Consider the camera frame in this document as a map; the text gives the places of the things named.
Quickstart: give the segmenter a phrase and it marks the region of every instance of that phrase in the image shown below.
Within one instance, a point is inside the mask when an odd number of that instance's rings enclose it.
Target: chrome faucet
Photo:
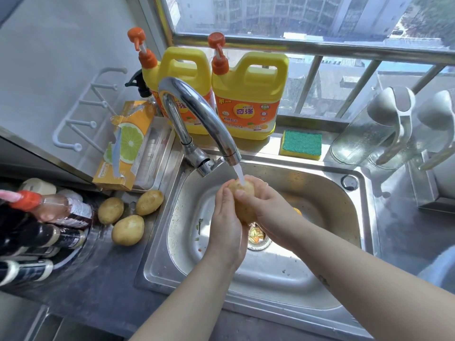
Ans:
[[[225,161],[230,166],[240,163],[242,158],[238,152],[237,145],[225,125],[206,100],[190,85],[180,79],[166,77],[160,81],[158,92],[164,109],[180,138],[185,157],[202,176],[208,175]],[[207,153],[193,143],[193,139],[185,127],[174,98],[182,102],[201,121],[217,143],[222,154],[220,159],[213,161]]]

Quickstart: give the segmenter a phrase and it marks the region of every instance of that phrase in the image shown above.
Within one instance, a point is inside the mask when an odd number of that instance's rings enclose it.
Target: sponge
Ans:
[[[285,130],[281,139],[280,155],[319,160],[321,148],[322,134]]]

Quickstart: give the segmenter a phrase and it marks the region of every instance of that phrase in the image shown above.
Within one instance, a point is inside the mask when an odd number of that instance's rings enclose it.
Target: potato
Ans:
[[[98,219],[102,224],[113,224],[122,216],[124,209],[122,200],[118,197],[110,197],[98,208]]]
[[[131,246],[144,234],[144,218],[130,215],[117,222],[112,229],[112,241],[118,245]]]
[[[245,185],[242,185],[237,179],[236,181],[229,183],[227,187],[233,194],[236,190],[243,190],[247,195],[254,196],[254,185],[251,182],[245,181]],[[235,200],[235,213],[242,224],[251,224],[256,221],[254,209],[237,200]]]
[[[164,196],[159,190],[146,191],[136,203],[137,215],[147,215],[156,211],[163,203]]]

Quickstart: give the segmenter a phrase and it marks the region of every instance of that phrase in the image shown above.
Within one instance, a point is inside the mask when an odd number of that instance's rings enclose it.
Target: pink bottle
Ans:
[[[38,221],[84,229],[93,222],[91,206],[63,195],[40,195],[21,190],[0,190],[0,199],[9,202],[12,208],[30,212]]]

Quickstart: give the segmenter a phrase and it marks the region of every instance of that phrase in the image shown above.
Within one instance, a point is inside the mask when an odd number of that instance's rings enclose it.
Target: kitchen sink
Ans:
[[[218,158],[216,150],[205,150]],[[371,186],[359,168],[264,153],[242,153],[241,166],[244,174],[269,183],[312,223],[378,255]],[[346,176],[350,184],[342,183]],[[179,153],[170,177],[136,278],[137,286],[167,294],[204,255],[215,194],[236,174],[224,163],[201,177]],[[249,248],[229,287],[225,309],[338,339],[371,338],[294,253],[274,242],[259,251]]]

